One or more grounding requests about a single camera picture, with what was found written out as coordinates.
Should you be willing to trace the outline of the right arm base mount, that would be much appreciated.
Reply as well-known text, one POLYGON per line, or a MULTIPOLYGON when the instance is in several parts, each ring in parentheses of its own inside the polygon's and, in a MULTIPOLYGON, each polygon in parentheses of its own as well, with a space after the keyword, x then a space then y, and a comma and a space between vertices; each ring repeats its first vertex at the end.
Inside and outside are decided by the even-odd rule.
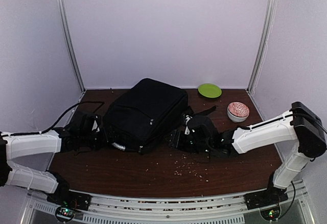
POLYGON ((273 185, 272 173, 269 177, 268 185, 265 190, 247 193, 244 195, 248 210, 260 209, 261 217, 266 221, 276 221, 281 215, 280 203, 288 200, 286 189, 276 188, 273 185))

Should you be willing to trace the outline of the black student backpack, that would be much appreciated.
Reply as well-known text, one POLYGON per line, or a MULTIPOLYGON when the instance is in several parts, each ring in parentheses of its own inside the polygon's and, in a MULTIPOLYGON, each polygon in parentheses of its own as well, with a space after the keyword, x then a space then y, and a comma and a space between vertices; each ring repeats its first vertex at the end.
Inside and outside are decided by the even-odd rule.
POLYGON ((128 152, 153 151, 193 111, 188 93, 178 87, 145 78, 118 97, 103 116, 111 145, 128 152))

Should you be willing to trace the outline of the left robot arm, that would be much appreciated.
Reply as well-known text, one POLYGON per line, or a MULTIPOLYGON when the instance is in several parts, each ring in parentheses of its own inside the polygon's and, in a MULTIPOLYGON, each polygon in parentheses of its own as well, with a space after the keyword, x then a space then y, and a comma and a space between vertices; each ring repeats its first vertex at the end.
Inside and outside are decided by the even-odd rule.
POLYGON ((1 186, 12 185, 53 194, 61 205, 68 206, 74 198, 65 179, 57 173, 33 169, 13 160, 40 154, 77 152, 81 147, 99 150, 109 147, 109 140, 99 126, 84 131, 55 127, 43 132, 1 133, 1 186))

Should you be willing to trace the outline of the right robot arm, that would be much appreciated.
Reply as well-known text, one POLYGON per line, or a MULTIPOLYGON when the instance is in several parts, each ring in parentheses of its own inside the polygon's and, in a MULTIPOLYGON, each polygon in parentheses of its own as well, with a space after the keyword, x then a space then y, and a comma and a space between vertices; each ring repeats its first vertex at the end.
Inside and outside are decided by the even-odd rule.
POLYGON ((230 158, 259 147, 284 141, 294 143, 281 166, 269 178, 262 193, 266 204, 273 204, 309 162, 326 152, 326 128, 321 119, 301 102, 294 102, 283 114, 249 126, 218 132, 209 114, 216 106, 199 113, 189 111, 183 118, 184 129, 173 130, 166 138, 169 147, 188 153, 209 153, 230 158))

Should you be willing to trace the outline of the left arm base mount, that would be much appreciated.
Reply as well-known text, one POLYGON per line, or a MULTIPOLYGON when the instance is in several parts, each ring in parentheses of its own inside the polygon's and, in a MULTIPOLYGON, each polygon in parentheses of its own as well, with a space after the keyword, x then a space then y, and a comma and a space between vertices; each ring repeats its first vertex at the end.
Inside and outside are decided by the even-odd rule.
POLYGON ((87 211, 91 201, 91 195, 70 190, 69 183, 56 172, 50 173, 55 177, 58 186, 54 193, 46 193, 47 201, 58 204, 55 217, 60 223, 72 221, 76 214, 87 211))

